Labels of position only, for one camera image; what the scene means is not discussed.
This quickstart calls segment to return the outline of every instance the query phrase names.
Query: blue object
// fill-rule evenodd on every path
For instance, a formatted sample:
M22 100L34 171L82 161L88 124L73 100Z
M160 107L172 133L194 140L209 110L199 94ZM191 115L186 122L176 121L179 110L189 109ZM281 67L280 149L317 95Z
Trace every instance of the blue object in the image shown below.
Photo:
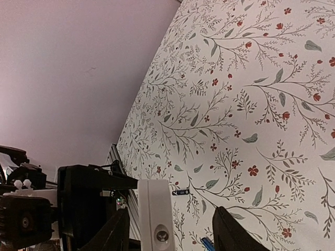
M187 195L189 194L189 190L177 190L177 191L172 191L172 195Z
M213 243L208 238L202 238L201 242L209 251L215 251Z

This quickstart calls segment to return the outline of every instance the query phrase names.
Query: gray leaf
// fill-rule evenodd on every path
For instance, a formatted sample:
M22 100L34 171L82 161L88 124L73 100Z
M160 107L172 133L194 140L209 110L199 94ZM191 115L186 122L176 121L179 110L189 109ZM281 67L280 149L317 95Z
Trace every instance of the gray leaf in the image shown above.
M245 217L243 217L242 215L238 214L238 213L230 213L231 216L233 216L233 218L237 219L237 220L243 220L245 219Z
M214 179L214 180L210 180L206 183L206 188L207 189L211 189L213 186L215 186L215 184L219 181L219 179Z
M263 82L264 80L267 80L267 78L268 78L268 77L257 79L257 80L254 81L254 83L260 83L260 82Z
M192 39L192 38L194 38L194 37L195 37L195 35L196 35L196 33L193 33L193 34L192 34L192 36L190 36L190 38L189 38L189 39Z
M195 126L195 123L197 122L199 117L199 112L197 113L197 115L193 118L192 122L191 122L191 127Z
M274 81L274 83L278 83L280 82L280 80L282 80L283 73L284 73L284 70L283 68L281 68L276 75L276 80Z
M195 168L195 169L194 169L194 173L195 173L195 174L196 174L196 173L199 173L202 167L203 167L203 164L201 164L199 167Z
M321 51L322 52L322 48L310 40L306 41L305 49L309 51Z
M254 34L254 32L246 32L242 35L242 37L247 37L247 36L250 36L251 34Z
M309 107L309 105L306 102L302 101L301 106L304 107L306 110L313 112L313 110Z
M244 8L244 10L245 11L247 11L248 9L250 9L251 8L251 6L253 5L253 3L252 4L250 4L250 5L248 5L246 8Z
M164 118L164 122L167 122L167 121L169 120L170 117L171 117L171 114L166 115L165 118Z
M217 43L214 43L213 49L212 49L211 52L210 52L210 56L213 56L213 55L214 55L214 53L215 53L215 51L216 51L217 48L218 48L218 44L217 44Z
M203 204L203 214L206 212L207 206L206 206L206 202L204 200L201 201Z
M255 196L255 199L252 202L252 205L254 207L257 207L262 202L263 197L263 186L261 187L261 190L258 191L258 193Z
M335 161L335 147L331 149L328 153L320 155L324 161Z
M232 28L230 31L228 31L226 34L225 34L225 38L229 37L232 32L234 31L234 28Z
M244 142L246 143L255 143L258 140L258 135L257 133L254 133L253 135L251 135L251 137L243 139Z
M199 133L201 133L202 135L208 137L208 135L203 130L199 130Z
M180 146L179 146L179 142L177 141L177 150L178 150L178 153L180 152Z
M180 166L178 165L175 165L174 166L174 169L177 171L177 172L182 172L183 170L180 168Z
M308 212L308 211L305 211L304 214L305 214L306 217L309 217L309 218L315 220L316 223L319 224L319 222L318 222L318 218L315 216L315 214L313 214L313 213L311 213L311 212Z
M285 107L285 103L286 103L286 96L283 93L279 93L279 99L281 100L281 104L283 107Z

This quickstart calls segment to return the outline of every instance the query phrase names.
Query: floral tablecloth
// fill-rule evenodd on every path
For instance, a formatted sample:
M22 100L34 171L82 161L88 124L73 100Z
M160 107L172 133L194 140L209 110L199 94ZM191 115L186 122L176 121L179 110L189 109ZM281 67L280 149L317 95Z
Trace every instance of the floral tablecloth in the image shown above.
M167 179L178 250L224 206L269 250L335 246L335 0L184 0L118 142Z

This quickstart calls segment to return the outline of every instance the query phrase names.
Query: red flower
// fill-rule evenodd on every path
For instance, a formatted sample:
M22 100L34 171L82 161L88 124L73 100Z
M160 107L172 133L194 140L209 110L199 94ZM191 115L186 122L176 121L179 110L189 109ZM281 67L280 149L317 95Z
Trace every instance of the red flower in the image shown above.
M214 79L213 80L213 83L212 83L212 86L215 86L215 85L217 85L218 84L218 82L219 82L219 80L216 78L216 79Z
M292 9L290 9L290 8L284 9L284 13L285 13L285 15L290 14L290 13L291 13L291 10L292 10Z
M248 172L250 173L250 176L257 176L258 169L256 166L249 167Z
M282 235L283 235L285 238L288 238L288 237L291 238L291 237L292 237L291 229L283 229Z
M248 43L245 44L246 48L250 48L251 46L252 46L252 42L248 42Z
M233 162L231 163L231 166L232 166L234 169L236 169L236 167L239 166L239 165L240 165L240 162L239 162L239 161L233 161Z
M317 102L317 101L320 101L321 99L321 96L318 94L318 93L315 93L314 96L313 96L313 99Z
M324 18L319 18L318 20L316 20L316 22L318 22L319 24L324 24L326 21Z
M213 145L211 145L210 148L213 152L217 149L217 147L215 146L215 143L213 143Z
M277 30L282 30L284 27L284 25L280 22L279 24L277 24Z
M330 66L335 66L335 57L332 57L331 60L329 60Z
M284 120L285 119L289 119L289 112L288 111L286 111L286 112L283 113L283 119Z
M235 136L235 137L237 137L237 138L239 138L239 137L240 137L240 135L241 135L241 132L239 132L239 130L236 130L236 132L235 132L234 136Z

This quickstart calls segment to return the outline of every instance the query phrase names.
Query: white wall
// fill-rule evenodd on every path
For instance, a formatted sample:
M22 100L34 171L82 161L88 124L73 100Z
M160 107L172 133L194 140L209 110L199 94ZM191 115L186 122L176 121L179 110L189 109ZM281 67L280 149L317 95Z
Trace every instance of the white wall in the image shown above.
M103 164L178 6L0 0L0 144Z

